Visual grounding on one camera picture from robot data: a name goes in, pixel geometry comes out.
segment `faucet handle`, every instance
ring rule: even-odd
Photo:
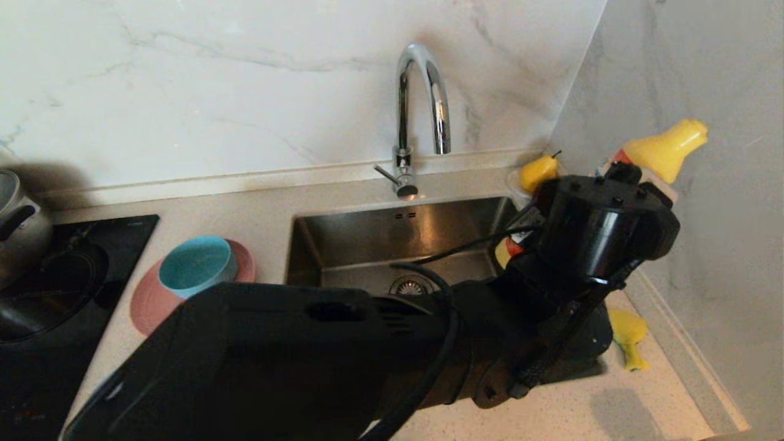
[[[408,174],[410,167],[403,167],[405,170],[399,177],[392,176],[391,173],[382,169],[378,164],[373,166],[377,172],[381,173],[386,179],[391,180],[394,184],[394,192],[397,198],[404,201],[411,201],[419,193],[419,189],[414,185],[414,175]]]
[[[396,177],[392,176],[388,171],[381,168],[380,165],[375,164],[373,169],[379,173],[381,173],[386,179],[391,180],[395,185],[403,185]]]

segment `pot lid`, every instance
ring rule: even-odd
[[[0,213],[11,202],[19,187],[19,178],[11,172],[0,170]]]

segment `sink drain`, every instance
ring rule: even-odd
[[[421,296],[432,292],[430,281],[416,274],[398,277],[390,286],[390,294],[396,296]]]

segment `yellow pear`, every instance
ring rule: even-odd
[[[558,160],[555,159],[561,152],[555,155],[544,155],[543,157],[525,164],[519,173],[520,186],[528,193],[534,190],[543,181],[558,176]]]

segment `pink plate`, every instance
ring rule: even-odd
[[[237,258],[237,282],[256,281],[256,262],[241,243],[226,239]],[[180,303],[185,300],[164,288],[158,281],[158,269],[163,259],[147,270],[131,297],[131,320],[144,335],[150,335]]]

